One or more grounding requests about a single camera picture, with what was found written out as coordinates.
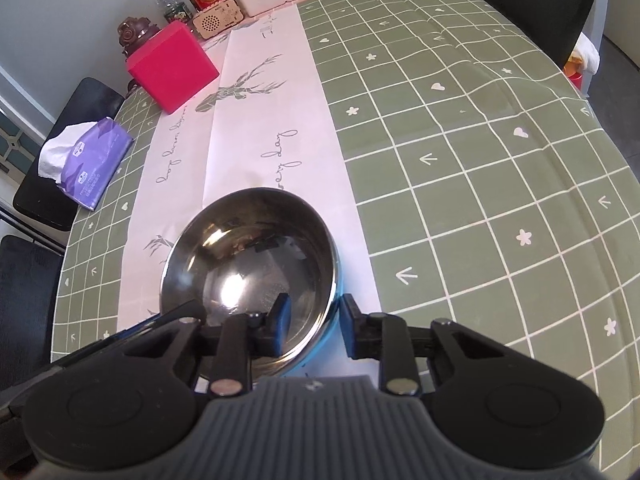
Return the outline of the blue steel bowl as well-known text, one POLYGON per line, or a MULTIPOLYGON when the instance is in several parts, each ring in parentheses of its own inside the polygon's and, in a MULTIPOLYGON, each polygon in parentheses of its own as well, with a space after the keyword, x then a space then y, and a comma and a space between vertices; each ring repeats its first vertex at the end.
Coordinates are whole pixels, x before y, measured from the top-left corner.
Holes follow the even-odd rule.
POLYGON ((217 326, 232 314, 268 312, 292 301, 282 356, 252 365, 256 379, 301 367, 326 340, 341 292, 334 239, 302 198, 246 188, 208 205, 172 245, 160 281, 160 312, 195 299, 217 326))

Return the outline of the green checked tablecloth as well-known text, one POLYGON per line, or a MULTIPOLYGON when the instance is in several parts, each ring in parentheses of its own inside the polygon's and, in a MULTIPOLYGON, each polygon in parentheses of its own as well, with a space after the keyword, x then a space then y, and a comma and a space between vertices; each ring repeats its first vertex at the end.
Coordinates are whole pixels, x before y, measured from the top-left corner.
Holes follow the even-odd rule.
POLYGON ((451 318, 593 388, 596 466, 639 466, 639 183, 588 101, 483 0, 304 0, 204 47, 174 114, 143 90, 99 207, 79 211, 50 355, 155 314, 183 227, 240 188, 302 196, 346 292, 451 318))

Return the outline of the near black chair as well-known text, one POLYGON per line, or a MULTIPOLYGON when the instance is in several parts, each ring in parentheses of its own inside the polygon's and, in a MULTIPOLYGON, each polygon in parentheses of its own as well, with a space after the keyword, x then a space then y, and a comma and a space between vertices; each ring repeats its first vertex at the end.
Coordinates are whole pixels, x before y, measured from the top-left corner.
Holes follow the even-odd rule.
POLYGON ((62 257, 7 235, 1 241, 1 388, 24 382, 50 362, 62 257))

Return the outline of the purple tissue pack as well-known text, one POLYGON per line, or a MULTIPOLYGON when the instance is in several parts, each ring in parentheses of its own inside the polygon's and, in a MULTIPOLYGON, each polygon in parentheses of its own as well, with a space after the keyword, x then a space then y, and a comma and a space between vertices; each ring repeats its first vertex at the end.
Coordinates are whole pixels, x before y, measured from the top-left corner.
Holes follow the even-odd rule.
POLYGON ((67 126, 44 142, 38 176, 53 181, 79 206, 95 210, 132 144, 132 136, 109 117, 67 126))

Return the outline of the far black chair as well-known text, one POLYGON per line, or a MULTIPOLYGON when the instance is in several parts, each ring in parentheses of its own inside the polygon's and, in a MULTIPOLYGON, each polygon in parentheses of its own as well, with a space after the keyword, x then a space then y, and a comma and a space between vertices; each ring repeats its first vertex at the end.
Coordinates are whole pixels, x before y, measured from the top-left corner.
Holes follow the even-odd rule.
POLYGON ((79 208, 96 209, 134 143, 115 120, 123 102, 94 78, 78 84, 14 195, 18 212, 67 232, 79 208))

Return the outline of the pink cube box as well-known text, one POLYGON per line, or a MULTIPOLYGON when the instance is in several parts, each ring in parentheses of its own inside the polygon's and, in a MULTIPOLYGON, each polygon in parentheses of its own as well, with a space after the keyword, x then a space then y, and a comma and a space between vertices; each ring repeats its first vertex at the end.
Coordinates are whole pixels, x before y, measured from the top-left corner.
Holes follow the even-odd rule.
POLYGON ((219 77, 190 28, 181 22, 170 23, 137 48, 126 67, 167 114, 219 77))

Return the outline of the white glass panel door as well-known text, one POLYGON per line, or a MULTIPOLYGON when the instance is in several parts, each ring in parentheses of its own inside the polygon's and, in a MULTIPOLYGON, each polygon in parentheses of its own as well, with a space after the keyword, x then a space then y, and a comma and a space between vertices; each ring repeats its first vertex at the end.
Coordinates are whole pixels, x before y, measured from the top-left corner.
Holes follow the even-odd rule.
POLYGON ((54 117, 1 67, 2 174, 20 184, 54 123, 54 117))

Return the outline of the wooden small radio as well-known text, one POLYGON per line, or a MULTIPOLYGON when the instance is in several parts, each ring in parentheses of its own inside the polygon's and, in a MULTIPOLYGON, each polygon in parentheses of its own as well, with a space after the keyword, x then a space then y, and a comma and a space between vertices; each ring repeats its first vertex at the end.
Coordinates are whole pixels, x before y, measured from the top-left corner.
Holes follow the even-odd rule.
POLYGON ((192 24, 202 39, 209 40, 243 20, 244 13, 236 0, 219 0, 195 14, 192 24))

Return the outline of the brown ceramic jar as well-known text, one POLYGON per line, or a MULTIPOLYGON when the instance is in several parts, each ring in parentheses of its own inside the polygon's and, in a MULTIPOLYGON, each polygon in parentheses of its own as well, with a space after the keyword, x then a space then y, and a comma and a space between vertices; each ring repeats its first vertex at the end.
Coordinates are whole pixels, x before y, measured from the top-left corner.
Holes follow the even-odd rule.
POLYGON ((121 22, 117 27, 118 41, 126 60, 159 31, 160 26, 152 23, 149 18, 128 16, 121 22))

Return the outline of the clear plastic bottle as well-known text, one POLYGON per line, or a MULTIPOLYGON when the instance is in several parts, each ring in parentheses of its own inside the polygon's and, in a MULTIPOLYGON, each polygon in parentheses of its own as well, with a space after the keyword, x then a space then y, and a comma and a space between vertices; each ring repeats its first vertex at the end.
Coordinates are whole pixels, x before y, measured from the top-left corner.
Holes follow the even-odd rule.
POLYGON ((192 13, 183 0, 155 0, 167 23, 181 22, 189 25, 192 13))

